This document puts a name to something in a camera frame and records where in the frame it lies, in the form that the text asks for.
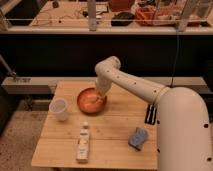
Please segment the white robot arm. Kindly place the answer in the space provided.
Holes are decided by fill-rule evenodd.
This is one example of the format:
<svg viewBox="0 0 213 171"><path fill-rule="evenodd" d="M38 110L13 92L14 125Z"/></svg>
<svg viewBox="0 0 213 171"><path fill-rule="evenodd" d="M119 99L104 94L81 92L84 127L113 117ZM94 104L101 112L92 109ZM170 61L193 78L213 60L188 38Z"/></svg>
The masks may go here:
<svg viewBox="0 0 213 171"><path fill-rule="evenodd" d="M211 128L202 97L190 88L170 88L120 67L115 56L97 63L96 87L105 94L115 83L157 109L158 171L213 171Z"/></svg>

